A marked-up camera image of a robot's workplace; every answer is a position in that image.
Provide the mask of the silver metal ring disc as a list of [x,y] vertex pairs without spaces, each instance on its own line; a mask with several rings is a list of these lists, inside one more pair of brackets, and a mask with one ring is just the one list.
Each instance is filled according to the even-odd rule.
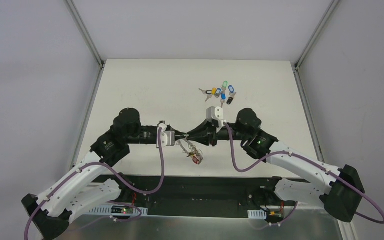
[[187,158],[193,160],[193,157],[196,157],[199,159],[200,164],[202,163],[204,159],[203,152],[202,150],[198,149],[191,141],[188,141],[186,139],[180,139],[176,141],[176,144],[180,146],[182,152],[186,154]]

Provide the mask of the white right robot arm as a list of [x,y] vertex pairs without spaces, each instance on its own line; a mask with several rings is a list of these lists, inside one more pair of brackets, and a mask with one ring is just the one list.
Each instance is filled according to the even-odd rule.
[[262,121],[251,108],[237,114],[234,123],[223,118],[221,107],[210,107],[206,119],[186,133],[189,141],[205,146],[216,146],[219,140],[239,141],[248,156],[259,163],[283,168],[304,182],[295,183],[280,178],[275,186],[264,190],[264,200],[270,205],[280,201],[294,201],[323,207],[335,219],[350,223],[365,193],[358,171],[346,164],[344,167],[329,165],[301,155],[261,129]]

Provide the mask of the red key tag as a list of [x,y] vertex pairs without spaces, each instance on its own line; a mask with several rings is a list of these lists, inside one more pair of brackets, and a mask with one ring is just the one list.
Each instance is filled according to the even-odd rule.
[[197,165],[199,165],[201,162],[200,162],[200,160],[197,158],[197,157],[193,157],[192,158],[192,161],[195,163],[195,164],[197,164]]

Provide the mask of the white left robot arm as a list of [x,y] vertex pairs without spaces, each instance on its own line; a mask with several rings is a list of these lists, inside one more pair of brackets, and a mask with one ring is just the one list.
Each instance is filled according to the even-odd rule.
[[[30,228],[35,226],[43,239],[54,240],[78,217],[102,203],[115,199],[127,202],[133,192],[146,195],[158,192],[165,180],[163,148],[173,146],[185,136],[186,133],[164,122],[143,126],[135,108],[121,110],[110,129],[92,144],[79,164],[44,192],[29,193],[21,200],[29,216],[23,238],[29,239]],[[135,187],[114,170],[114,166],[130,154],[131,144],[154,144],[159,151],[161,175],[152,190]]]

